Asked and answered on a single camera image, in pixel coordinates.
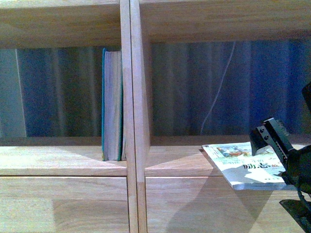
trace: paperback book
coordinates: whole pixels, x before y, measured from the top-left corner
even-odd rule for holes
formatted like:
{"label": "paperback book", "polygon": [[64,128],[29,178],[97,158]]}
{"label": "paperback book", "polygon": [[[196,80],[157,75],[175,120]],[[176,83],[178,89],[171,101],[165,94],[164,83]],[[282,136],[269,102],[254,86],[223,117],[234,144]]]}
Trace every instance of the paperback book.
{"label": "paperback book", "polygon": [[250,142],[203,145],[202,148],[235,190],[295,190],[282,179],[285,168],[272,148],[256,156],[252,156]]}

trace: wooden shelf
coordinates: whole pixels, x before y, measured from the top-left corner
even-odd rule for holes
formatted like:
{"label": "wooden shelf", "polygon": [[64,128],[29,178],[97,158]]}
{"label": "wooden shelf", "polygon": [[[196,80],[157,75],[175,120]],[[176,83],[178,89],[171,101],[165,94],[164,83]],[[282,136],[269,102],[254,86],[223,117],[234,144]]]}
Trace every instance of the wooden shelf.
{"label": "wooden shelf", "polygon": [[0,176],[126,176],[126,161],[102,161],[100,137],[0,141]]}
{"label": "wooden shelf", "polygon": [[311,35],[305,0],[140,0],[151,42],[304,38]]}
{"label": "wooden shelf", "polygon": [[[290,140],[293,144],[311,144],[308,134],[291,135]],[[247,135],[154,137],[146,160],[145,176],[222,176],[209,163],[201,146],[247,141]]]}
{"label": "wooden shelf", "polygon": [[0,48],[121,45],[120,1],[1,1]]}

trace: wooden bookshelf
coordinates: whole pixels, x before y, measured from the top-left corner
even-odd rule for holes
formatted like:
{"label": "wooden bookshelf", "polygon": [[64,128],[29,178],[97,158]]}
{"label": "wooden bookshelf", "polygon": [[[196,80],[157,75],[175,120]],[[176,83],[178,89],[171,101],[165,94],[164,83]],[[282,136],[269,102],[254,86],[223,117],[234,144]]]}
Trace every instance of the wooden bookshelf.
{"label": "wooden bookshelf", "polygon": [[278,203],[294,192],[234,191],[200,151],[245,136],[153,137],[150,47],[310,34],[307,0],[0,1],[0,48],[121,45],[128,146],[119,163],[98,138],[0,140],[0,202],[45,206],[42,232],[302,232]]}
{"label": "wooden bookshelf", "polygon": [[[203,144],[249,141],[247,136],[154,138],[150,50],[159,42],[309,38],[311,3],[131,0],[130,4],[140,232],[302,232],[278,203],[297,198],[296,193],[233,191],[200,151]],[[310,143],[309,137],[300,139]]]}
{"label": "wooden bookshelf", "polygon": [[[122,48],[127,161],[102,161],[100,138],[0,140],[0,202],[9,198],[13,214],[29,202],[38,207],[27,209],[20,227],[34,225],[48,205],[38,225],[50,227],[23,232],[138,233],[129,8],[128,0],[0,1],[0,49]],[[5,223],[11,228],[0,232],[20,232],[14,219]]]}

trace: wood grain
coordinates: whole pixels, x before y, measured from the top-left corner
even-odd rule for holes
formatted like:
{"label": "wood grain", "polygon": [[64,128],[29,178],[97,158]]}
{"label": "wood grain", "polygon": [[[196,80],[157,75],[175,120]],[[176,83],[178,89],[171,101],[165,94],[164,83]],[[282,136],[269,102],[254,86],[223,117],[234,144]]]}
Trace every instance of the wood grain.
{"label": "wood grain", "polygon": [[311,35],[305,0],[141,0],[152,42],[279,40]]}
{"label": "wood grain", "polygon": [[118,0],[1,0],[0,8],[70,7],[118,3]]}
{"label": "wood grain", "polygon": [[120,0],[121,10],[121,41],[122,41],[122,71],[123,71],[123,114],[124,131],[126,135],[126,162],[128,181],[128,204],[131,233],[138,233],[138,203],[134,134],[133,80],[132,80],[132,48],[130,1]]}
{"label": "wood grain", "polygon": [[201,146],[151,146],[145,175],[221,176],[200,150]]}
{"label": "wood grain", "polygon": [[[24,6],[22,2],[18,1],[17,7]],[[101,1],[97,5],[58,2],[36,0],[30,8],[13,8],[12,2],[12,7],[5,7],[2,3],[0,48],[121,44],[119,1]]]}
{"label": "wood grain", "polygon": [[302,233],[282,208],[295,191],[234,191],[222,177],[147,177],[149,233]]}
{"label": "wood grain", "polygon": [[150,100],[151,89],[149,64],[149,39],[140,18],[138,0],[130,1],[131,41],[132,41],[132,72],[133,72],[133,102],[135,125],[136,174],[138,194],[138,225],[139,232],[147,232],[146,189],[144,169],[147,153],[150,148],[151,119]]}
{"label": "wood grain", "polygon": [[[290,135],[292,144],[310,145],[310,135]],[[249,142],[247,135],[153,137],[145,176],[222,176],[202,150],[205,144]]]}
{"label": "wood grain", "polygon": [[94,145],[92,138],[79,142],[77,139],[59,138],[49,141],[48,138],[11,139],[14,145],[32,146],[1,146],[0,175],[2,176],[126,176],[126,161],[102,161],[101,146],[35,146],[43,142],[52,145],[63,140],[65,145]]}
{"label": "wood grain", "polygon": [[0,222],[7,233],[38,232],[38,223],[40,232],[128,233],[126,187],[126,178],[0,177]]}

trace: wire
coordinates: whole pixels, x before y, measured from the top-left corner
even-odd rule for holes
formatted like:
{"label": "wire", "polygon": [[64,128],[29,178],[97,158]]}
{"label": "wire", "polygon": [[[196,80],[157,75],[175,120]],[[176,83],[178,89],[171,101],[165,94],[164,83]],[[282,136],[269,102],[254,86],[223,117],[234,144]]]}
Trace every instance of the wire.
{"label": "wire", "polygon": [[221,81],[220,81],[217,94],[216,94],[216,96],[215,96],[215,98],[214,98],[214,101],[213,101],[213,103],[212,103],[212,105],[211,105],[209,111],[208,111],[208,114],[206,115],[206,117],[204,118],[204,121],[202,122],[201,130],[200,130],[200,135],[203,134],[204,125],[205,125],[205,123],[206,123],[206,121],[207,121],[209,115],[211,114],[213,108],[214,108],[214,105],[215,105],[216,100],[217,100],[217,98],[218,98],[218,96],[219,96],[220,90],[221,90],[221,88],[222,88],[222,86],[223,86],[223,82],[224,82],[224,79],[225,79],[225,75],[226,75],[226,73],[227,73],[227,70],[228,70],[228,67],[229,67],[229,64],[230,64],[230,62],[231,62],[232,55],[233,55],[233,52],[234,52],[235,43],[236,43],[236,42],[234,41],[233,44],[232,44],[231,54],[230,54],[230,56],[229,56],[227,65],[225,66],[225,70],[224,70],[224,73],[223,73],[223,75],[222,75],[222,79],[221,79]]}

